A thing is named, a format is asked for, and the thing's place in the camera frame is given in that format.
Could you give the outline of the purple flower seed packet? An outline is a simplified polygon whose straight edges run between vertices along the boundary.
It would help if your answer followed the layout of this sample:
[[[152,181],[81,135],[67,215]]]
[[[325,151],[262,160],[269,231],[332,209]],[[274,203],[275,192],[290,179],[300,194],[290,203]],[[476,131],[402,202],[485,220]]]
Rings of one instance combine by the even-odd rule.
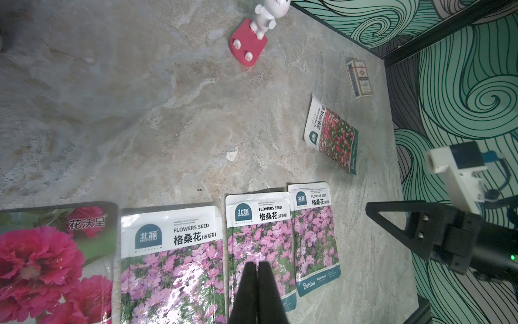
[[[303,297],[341,276],[330,187],[290,184],[295,242],[295,282]]]

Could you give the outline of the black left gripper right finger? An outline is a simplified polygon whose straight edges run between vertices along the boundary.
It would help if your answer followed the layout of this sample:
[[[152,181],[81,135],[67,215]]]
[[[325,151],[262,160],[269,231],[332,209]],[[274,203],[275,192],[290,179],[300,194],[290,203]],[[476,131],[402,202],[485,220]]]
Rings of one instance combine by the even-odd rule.
[[[268,262],[258,264],[258,322],[261,324],[289,323]]]

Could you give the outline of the red flower seed packet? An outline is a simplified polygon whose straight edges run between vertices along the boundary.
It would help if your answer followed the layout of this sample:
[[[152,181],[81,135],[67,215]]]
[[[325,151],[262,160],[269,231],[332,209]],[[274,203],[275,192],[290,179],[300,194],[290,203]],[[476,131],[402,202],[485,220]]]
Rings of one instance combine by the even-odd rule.
[[[356,175],[359,132],[313,94],[304,128],[306,145]]]

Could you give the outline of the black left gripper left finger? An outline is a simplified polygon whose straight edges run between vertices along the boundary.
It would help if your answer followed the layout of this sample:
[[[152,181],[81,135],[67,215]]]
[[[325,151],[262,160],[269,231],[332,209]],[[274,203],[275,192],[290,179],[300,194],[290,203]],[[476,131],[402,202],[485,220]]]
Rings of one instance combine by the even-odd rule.
[[[258,274],[255,263],[246,263],[228,324],[256,324],[258,313]]]

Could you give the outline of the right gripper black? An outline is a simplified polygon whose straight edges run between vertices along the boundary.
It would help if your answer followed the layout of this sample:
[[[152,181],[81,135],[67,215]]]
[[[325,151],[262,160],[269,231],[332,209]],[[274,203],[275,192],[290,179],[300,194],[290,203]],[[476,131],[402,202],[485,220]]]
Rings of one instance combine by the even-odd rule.
[[[402,227],[387,219],[387,213],[402,216]],[[366,214],[423,260],[437,261],[461,275],[471,268],[487,282],[517,283],[516,229],[437,202],[369,202]]]

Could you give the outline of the white teal seed packet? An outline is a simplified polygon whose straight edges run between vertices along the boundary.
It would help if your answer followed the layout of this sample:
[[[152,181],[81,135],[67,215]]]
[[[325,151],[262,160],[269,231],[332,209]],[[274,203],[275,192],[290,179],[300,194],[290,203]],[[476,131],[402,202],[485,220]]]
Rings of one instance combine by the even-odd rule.
[[[289,193],[234,194],[225,199],[229,310],[246,263],[268,262],[284,310],[296,308],[294,231]]]

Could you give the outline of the white back seed packet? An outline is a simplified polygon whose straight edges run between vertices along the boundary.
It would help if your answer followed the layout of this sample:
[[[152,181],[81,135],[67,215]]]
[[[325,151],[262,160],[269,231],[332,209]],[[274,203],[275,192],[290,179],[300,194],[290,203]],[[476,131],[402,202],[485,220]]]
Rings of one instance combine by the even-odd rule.
[[[122,323],[226,323],[225,305],[215,206],[122,217]]]

